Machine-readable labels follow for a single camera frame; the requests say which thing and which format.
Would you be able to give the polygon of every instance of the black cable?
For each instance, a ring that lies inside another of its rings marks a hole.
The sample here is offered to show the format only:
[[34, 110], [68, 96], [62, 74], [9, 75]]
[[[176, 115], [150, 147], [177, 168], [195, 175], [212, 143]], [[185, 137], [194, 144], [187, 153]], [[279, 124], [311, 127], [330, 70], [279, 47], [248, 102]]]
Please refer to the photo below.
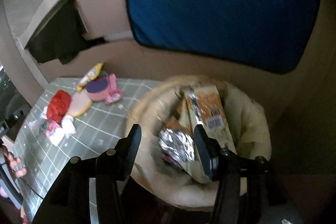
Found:
[[43, 197], [41, 197], [37, 192], [35, 192], [35, 190], [30, 187], [30, 185], [23, 179], [23, 178], [20, 178], [40, 199], [44, 200]]

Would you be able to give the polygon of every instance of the blue cushion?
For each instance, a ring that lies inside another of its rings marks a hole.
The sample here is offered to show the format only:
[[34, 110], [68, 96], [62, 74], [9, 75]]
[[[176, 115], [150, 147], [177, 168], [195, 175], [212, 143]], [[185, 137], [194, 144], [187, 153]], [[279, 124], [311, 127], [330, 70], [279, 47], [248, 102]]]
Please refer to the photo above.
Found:
[[142, 45], [286, 73], [300, 61], [320, 0], [127, 0]]

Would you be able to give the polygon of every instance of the barcode label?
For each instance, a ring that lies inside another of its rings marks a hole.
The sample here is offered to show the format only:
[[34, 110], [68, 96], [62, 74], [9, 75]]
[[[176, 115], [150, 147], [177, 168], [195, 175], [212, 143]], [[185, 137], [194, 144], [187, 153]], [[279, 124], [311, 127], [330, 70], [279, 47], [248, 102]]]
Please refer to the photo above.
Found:
[[207, 127], [210, 130], [217, 128], [217, 127], [223, 127], [223, 126], [224, 126], [224, 122], [223, 122], [223, 118], [221, 115], [214, 116], [214, 117], [207, 119]]

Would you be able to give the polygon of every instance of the green checkered tablecloth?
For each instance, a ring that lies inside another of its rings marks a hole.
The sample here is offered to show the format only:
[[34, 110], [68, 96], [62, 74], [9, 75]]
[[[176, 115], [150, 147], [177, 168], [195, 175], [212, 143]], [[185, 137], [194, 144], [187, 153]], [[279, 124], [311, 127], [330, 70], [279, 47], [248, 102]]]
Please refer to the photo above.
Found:
[[[59, 172], [73, 156], [88, 159], [97, 157], [109, 148], [114, 148], [124, 135], [127, 112], [160, 82], [138, 79], [117, 79], [117, 86], [123, 91], [123, 100], [111, 105], [104, 102], [93, 103], [82, 116], [75, 118], [77, 133], [70, 138], [63, 138], [58, 146], [54, 146], [40, 130], [38, 134], [29, 128], [29, 122], [36, 120], [43, 108], [57, 90], [64, 90], [72, 95], [80, 78], [58, 78], [49, 84], [36, 105], [31, 109], [23, 123], [13, 147], [13, 154], [22, 158], [18, 168], [25, 165], [26, 182], [44, 197], [57, 178]], [[42, 200], [21, 180], [19, 186], [24, 196], [24, 208], [31, 221]], [[119, 190], [124, 184], [118, 184]], [[90, 180], [90, 212], [91, 223], [96, 223], [95, 179]]]

